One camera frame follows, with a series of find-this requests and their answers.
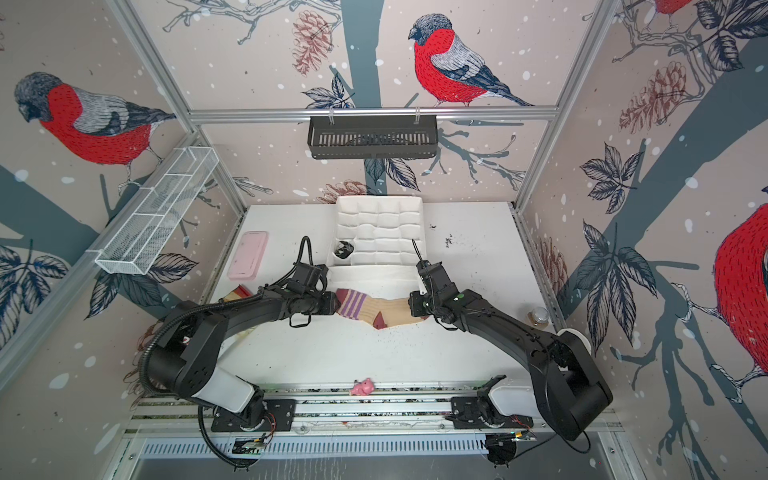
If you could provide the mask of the white paper cup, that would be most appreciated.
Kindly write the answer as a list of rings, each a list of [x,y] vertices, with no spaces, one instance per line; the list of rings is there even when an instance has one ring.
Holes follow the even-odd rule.
[[[570,327],[563,328],[563,329],[561,329],[561,330],[559,330],[557,332],[557,335],[559,337],[564,337],[566,334],[570,334],[572,336],[577,337],[581,341],[581,343],[583,344],[583,346],[587,350],[587,352],[590,355],[593,354],[593,346],[592,346],[590,340],[582,332],[580,332],[577,329],[570,328]]]

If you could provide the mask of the black grey argyle sock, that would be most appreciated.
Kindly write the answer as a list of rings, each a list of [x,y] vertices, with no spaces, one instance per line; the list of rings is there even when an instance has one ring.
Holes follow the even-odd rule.
[[[333,255],[339,260],[346,260],[354,253],[354,245],[350,241],[340,240],[336,243]]]

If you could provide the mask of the aluminium front rail frame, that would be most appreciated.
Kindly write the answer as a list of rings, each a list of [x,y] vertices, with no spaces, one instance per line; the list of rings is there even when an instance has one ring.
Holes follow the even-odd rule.
[[[453,412],[451,399],[474,397],[475,391],[460,385],[436,384],[419,388],[384,388],[369,396],[352,396],[340,389],[271,390],[267,401],[293,400],[287,417],[292,435],[437,434],[453,429],[446,417]],[[194,404],[170,397],[146,398],[138,402],[125,428],[127,433],[174,434],[198,432]]]

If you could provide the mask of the pink rectangular case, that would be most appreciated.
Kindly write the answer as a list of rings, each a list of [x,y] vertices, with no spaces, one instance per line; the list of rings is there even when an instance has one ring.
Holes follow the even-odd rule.
[[[227,271],[229,280],[254,280],[258,274],[269,240],[266,231],[248,231],[242,235]]]

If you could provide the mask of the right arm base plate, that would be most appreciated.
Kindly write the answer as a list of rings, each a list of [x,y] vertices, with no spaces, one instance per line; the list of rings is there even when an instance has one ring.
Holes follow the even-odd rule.
[[[455,429],[530,429],[539,417],[532,388],[505,375],[491,378],[473,396],[452,397],[450,404],[445,419]]]

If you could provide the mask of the amber jar with lid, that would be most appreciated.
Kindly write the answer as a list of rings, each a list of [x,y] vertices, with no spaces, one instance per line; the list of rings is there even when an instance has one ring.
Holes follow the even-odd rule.
[[[529,323],[537,329],[546,329],[550,323],[550,314],[545,307],[535,307],[527,314]]]

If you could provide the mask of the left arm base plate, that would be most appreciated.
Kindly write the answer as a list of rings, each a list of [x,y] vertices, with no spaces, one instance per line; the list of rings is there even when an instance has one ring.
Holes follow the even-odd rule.
[[[293,399],[256,399],[238,414],[216,407],[211,430],[215,433],[288,432],[296,406]]]

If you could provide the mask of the red snack chip bag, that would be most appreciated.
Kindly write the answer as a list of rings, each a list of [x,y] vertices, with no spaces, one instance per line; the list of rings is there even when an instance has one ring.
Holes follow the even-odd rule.
[[[223,297],[214,301],[214,303],[237,301],[237,300],[251,297],[253,295],[254,293],[250,289],[248,289],[245,285],[238,285],[235,289],[231,290]],[[164,325],[164,323],[167,320],[171,318],[175,318],[180,314],[186,312],[187,310],[190,310],[197,306],[198,304],[191,300],[182,301],[181,303],[174,306],[165,316],[161,317],[155,324],[149,327],[146,330],[146,332],[137,341],[137,353],[136,353],[136,359],[134,364],[135,365],[138,364],[139,355],[146,350],[149,343],[154,339],[158,331],[161,329],[161,327]],[[197,323],[195,320],[192,320],[192,322],[188,324],[182,323],[180,325],[177,325],[175,330],[170,330],[168,332],[168,334],[171,336],[171,340],[169,340],[167,344],[163,344],[162,342],[159,342],[158,345],[163,348],[169,347],[170,350],[174,352],[176,351],[182,352],[191,341],[193,330],[196,325]]]

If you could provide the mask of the white compartment organizer tray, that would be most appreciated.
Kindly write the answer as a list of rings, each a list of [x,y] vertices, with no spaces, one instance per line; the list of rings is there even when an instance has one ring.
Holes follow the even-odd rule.
[[[406,299],[423,290],[416,265],[426,252],[423,201],[412,196],[343,196],[335,203],[333,237],[326,265],[334,289],[375,298]],[[340,240],[355,249],[334,257]]]

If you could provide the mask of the black hanging wall basket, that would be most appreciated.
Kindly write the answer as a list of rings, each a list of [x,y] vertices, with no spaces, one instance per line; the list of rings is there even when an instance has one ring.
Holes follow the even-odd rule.
[[[316,160],[428,159],[438,152],[435,116],[314,117],[307,145]]]

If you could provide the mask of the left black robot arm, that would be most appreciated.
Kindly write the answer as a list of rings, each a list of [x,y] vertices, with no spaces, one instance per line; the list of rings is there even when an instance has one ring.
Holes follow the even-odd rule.
[[[145,391],[224,410],[246,428],[259,426],[266,416],[263,391],[218,366],[221,346],[265,323],[295,315],[333,315],[339,301],[327,289],[328,272],[324,264],[297,262],[283,278],[252,296],[205,305],[182,303],[140,357],[139,380]]]

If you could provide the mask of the small pink toy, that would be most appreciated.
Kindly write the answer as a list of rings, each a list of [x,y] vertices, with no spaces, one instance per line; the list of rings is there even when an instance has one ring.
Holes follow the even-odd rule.
[[[351,396],[368,396],[375,391],[374,382],[370,378],[362,381],[355,381],[349,393]]]

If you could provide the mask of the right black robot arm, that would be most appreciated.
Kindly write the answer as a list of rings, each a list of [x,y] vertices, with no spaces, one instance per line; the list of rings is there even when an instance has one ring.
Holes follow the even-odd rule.
[[[502,312],[480,294],[459,290],[440,262],[417,263],[424,293],[411,293],[416,317],[478,336],[529,373],[538,412],[560,437],[575,441],[612,403],[613,394],[588,349],[574,333],[553,334]]]

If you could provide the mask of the horizontal aluminium back bar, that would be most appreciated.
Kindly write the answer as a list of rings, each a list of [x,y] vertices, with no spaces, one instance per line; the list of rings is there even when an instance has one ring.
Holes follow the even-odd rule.
[[[408,107],[353,109],[223,109],[190,110],[195,125],[240,123],[302,123],[313,117],[336,120],[342,117],[406,116],[412,119],[435,116],[438,120],[535,120],[553,121],[560,113],[556,106]]]

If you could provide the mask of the beige maroon striped sock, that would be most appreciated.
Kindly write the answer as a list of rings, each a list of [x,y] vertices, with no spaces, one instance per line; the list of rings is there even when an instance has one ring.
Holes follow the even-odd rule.
[[[426,320],[411,314],[406,299],[387,300],[363,292],[339,289],[335,292],[340,305],[336,313],[343,318],[361,321],[376,330],[411,325]]]

